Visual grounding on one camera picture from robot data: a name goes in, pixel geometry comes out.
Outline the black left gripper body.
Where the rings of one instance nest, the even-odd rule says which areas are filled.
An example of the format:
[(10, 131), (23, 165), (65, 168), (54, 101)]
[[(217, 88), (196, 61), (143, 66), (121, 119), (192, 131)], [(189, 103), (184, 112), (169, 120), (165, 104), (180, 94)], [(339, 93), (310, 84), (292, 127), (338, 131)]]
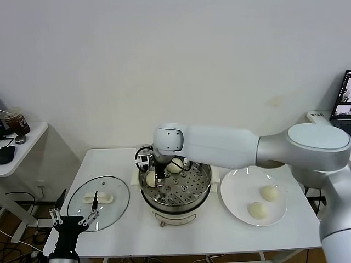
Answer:
[(75, 249), (78, 236), (88, 229), (88, 226), (79, 224), (84, 220), (83, 216), (62, 216), (63, 223), (54, 226), (59, 233), (56, 249)]

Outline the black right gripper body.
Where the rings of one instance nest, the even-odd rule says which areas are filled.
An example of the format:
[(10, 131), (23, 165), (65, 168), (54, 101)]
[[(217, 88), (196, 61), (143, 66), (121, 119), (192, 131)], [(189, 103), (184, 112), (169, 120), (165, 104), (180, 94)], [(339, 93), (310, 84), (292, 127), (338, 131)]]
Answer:
[(154, 159), (154, 168), (155, 168), (155, 176), (157, 179), (165, 178), (165, 169), (168, 166), (168, 158), (165, 156), (153, 156)]

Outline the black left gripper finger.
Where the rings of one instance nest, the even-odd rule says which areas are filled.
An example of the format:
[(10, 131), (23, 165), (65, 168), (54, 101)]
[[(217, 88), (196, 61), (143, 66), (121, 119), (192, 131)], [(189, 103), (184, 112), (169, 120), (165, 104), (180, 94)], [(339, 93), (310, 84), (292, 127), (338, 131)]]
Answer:
[(63, 190), (59, 198), (55, 202), (54, 208), (49, 209), (49, 215), (52, 219), (53, 225), (62, 225), (63, 220), (61, 218), (60, 210), (64, 204), (66, 195), (66, 189)]
[(81, 221), (78, 222), (79, 225), (90, 225), (98, 216), (99, 211), (97, 210), (98, 207), (98, 191), (94, 194), (94, 199), (92, 202), (92, 207), (88, 216), (83, 218)]

